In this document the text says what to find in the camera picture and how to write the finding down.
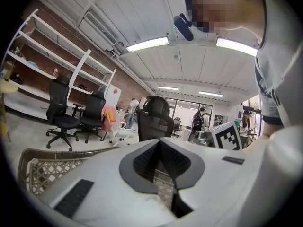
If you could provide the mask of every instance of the person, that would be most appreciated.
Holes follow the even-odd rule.
[[[245,28],[256,36],[255,78],[264,121],[259,139],[268,139],[283,126],[303,123],[303,30],[296,15],[300,9],[291,4],[293,0],[186,0],[199,30]]]
[[[133,126],[133,114],[136,109],[136,107],[139,105],[139,101],[135,98],[132,98],[131,102],[129,103],[129,106],[127,108],[128,115],[125,118],[126,123],[126,129],[131,129]]]
[[[205,114],[206,113],[206,109],[204,107],[201,107],[198,112],[195,113],[194,117],[193,117],[193,123],[192,123],[192,130],[194,131],[205,131],[206,128],[209,127],[209,122],[208,122],[208,118],[207,118],[207,115]],[[199,120],[201,119],[201,125],[202,128],[199,128],[199,124],[198,123],[195,123],[196,120]]]
[[[213,127],[215,128],[215,127],[217,127],[217,126],[219,126],[219,125],[221,125],[222,123],[223,123],[223,120],[222,120],[222,115],[219,115],[218,117],[217,117],[217,119],[214,121],[214,124],[213,124]]]
[[[248,137],[250,132],[250,114],[250,111],[244,110],[243,117],[240,122],[239,135],[242,143],[242,149],[246,148],[248,144]]]

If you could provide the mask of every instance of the air conditioner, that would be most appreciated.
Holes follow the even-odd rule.
[[[95,15],[94,11],[89,11],[85,14],[84,19],[91,24],[97,31],[100,33],[100,35],[107,40],[112,46],[117,43],[117,40],[115,39],[115,36],[113,33],[111,33],[110,29],[107,28],[106,25],[104,25],[101,22],[101,19],[98,18],[97,15]]]
[[[79,29],[102,50],[112,51],[114,49],[86,20],[81,21]]]

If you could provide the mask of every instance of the white desk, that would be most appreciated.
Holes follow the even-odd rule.
[[[188,137],[189,137],[190,133],[191,133],[191,130],[188,130],[188,129],[184,128],[182,130],[180,139],[182,141],[188,141]]]

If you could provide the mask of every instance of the white shelving unit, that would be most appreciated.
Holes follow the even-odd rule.
[[[107,94],[108,91],[108,87],[111,84],[112,78],[116,72],[116,70],[111,71],[110,69],[108,69],[107,67],[105,67],[102,63],[98,62],[96,59],[94,59],[93,57],[91,57],[90,54],[90,50],[88,51],[84,51],[81,48],[79,48],[78,46],[76,46],[73,42],[71,42],[70,40],[68,40],[66,37],[64,37],[62,34],[60,34],[58,31],[56,31],[55,29],[53,29],[51,26],[49,26],[49,24],[47,24],[46,22],[44,22],[41,18],[39,18],[36,15],[36,12],[38,10],[36,9],[25,21],[24,23],[21,25],[21,27],[19,28],[19,30],[15,33],[15,36],[13,37],[11,43],[9,44],[9,47],[7,49],[6,55],[4,56],[4,59],[2,61],[2,64],[4,62],[5,59],[8,59],[9,57],[17,60],[18,62],[22,63],[23,65],[29,67],[30,69],[40,73],[41,75],[44,75],[46,78],[49,79],[53,79],[54,77],[48,73],[46,73],[45,71],[39,69],[39,65],[37,65],[37,67],[35,65],[33,65],[32,63],[30,63],[29,61],[27,61],[25,58],[19,57],[17,55],[15,55],[14,53],[12,53],[10,51],[11,46],[13,44],[13,41],[18,38],[18,37],[22,37],[25,44],[27,44],[29,47],[31,47],[33,50],[37,51],[38,53],[42,54],[43,56],[45,56],[46,58],[54,61],[55,63],[57,63],[59,66],[65,67],[66,69],[70,70],[73,72],[71,79],[70,79],[70,91],[69,91],[69,95],[71,90],[77,90],[79,92],[82,92],[84,94],[91,94],[92,92],[88,92],[86,90],[80,89],[78,87],[76,87],[74,85],[74,81],[76,79],[77,76],[83,77],[91,82],[93,82],[94,84],[98,85],[99,88],[100,87],[106,87],[105,88],[105,95]],[[57,55],[56,53],[50,51],[49,49],[47,49],[46,47],[44,47],[43,45],[41,45],[39,42],[37,42],[36,40],[34,40],[33,38],[31,38],[28,34],[25,34],[22,29],[26,26],[26,24],[28,23],[28,21],[33,20],[33,23],[35,25],[35,30],[37,30],[38,32],[40,32],[41,34],[43,34],[45,37],[47,37],[48,39],[50,39],[52,42],[54,42],[55,44],[57,44],[58,46],[60,46],[61,48],[65,49],[66,51],[68,51],[70,54],[72,54],[73,56],[75,56],[76,58],[78,58],[80,61],[78,63],[77,66],[71,64],[70,62],[68,62],[67,60],[65,60],[64,58],[61,58],[59,55]],[[95,77],[94,75],[91,75],[87,72],[85,72],[84,70],[82,70],[82,66],[83,64],[86,63],[88,64],[91,68],[93,68],[94,70],[98,71],[99,73],[101,73],[103,75],[103,80],[100,80],[99,78]],[[38,88],[34,88],[34,87],[30,87],[27,85],[20,85],[18,83],[13,82],[18,88],[33,94],[35,96],[38,96],[40,98],[49,100],[49,95],[48,93],[38,89]],[[31,100],[29,99],[29,96],[21,96],[21,93],[18,92],[18,95],[16,96],[12,96],[11,100],[7,100],[8,102],[6,103],[6,105],[8,107],[12,107],[15,110],[21,111],[23,113],[26,114],[30,114],[32,116],[35,117],[39,117],[39,118],[45,118],[45,114],[42,113],[42,110],[38,110],[38,113],[34,113],[35,110],[37,110],[37,106],[36,105],[32,105],[30,102]],[[68,100],[67,105],[69,107],[75,107],[73,105],[73,102],[71,102],[70,100]]]

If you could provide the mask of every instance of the chair armrest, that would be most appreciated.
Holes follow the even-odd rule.
[[[73,104],[73,105],[75,105],[75,108],[74,108],[74,112],[72,113],[72,116],[75,117],[76,112],[77,112],[78,108],[81,107],[81,105],[79,105],[79,104]]]

